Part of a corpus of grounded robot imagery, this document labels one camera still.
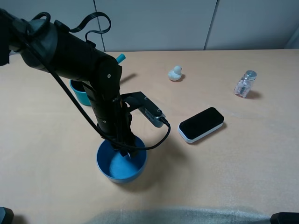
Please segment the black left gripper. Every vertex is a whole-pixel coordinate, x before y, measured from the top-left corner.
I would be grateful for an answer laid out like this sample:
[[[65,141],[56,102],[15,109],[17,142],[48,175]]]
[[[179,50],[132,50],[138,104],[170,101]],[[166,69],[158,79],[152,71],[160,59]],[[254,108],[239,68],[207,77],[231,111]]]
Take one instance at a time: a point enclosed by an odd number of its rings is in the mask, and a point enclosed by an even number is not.
[[[139,150],[135,146],[135,136],[130,129],[130,115],[121,102],[120,82],[107,81],[99,83],[84,81],[83,87],[91,103],[97,120],[97,130],[101,137],[109,141],[121,156],[134,158]]]

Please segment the black robot base right corner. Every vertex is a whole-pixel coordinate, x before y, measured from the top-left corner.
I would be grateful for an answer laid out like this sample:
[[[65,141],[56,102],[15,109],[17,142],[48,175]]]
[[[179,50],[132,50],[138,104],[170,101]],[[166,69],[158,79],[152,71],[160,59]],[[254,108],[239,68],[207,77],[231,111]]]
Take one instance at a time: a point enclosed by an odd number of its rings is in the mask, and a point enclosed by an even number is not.
[[[271,224],[299,224],[299,213],[280,212],[273,214],[270,218]]]

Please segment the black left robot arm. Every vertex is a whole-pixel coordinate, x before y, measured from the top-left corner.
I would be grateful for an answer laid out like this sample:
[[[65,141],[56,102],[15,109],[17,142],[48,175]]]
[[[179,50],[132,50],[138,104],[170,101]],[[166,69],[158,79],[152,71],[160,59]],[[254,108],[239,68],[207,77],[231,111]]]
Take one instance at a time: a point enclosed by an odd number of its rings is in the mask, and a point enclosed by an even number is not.
[[[137,155],[136,137],[130,129],[131,114],[120,95],[122,67],[93,42],[75,36],[90,20],[103,16],[103,12],[92,13],[71,29],[60,21],[51,22],[47,12],[27,21],[2,9],[0,64],[7,64],[9,52],[14,51],[31,68],[81,84],[97,119],[96,130],[122,156],[133,157]]]

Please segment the black robot base left corner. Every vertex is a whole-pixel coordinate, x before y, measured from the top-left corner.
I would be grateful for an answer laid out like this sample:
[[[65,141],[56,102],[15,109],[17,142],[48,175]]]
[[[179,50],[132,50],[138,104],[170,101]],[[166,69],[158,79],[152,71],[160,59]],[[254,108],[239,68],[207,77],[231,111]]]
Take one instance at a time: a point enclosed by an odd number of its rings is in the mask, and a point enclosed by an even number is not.
[[[0,207],[0,224],[11,224],[14,218],[14,213],[11,209]]]

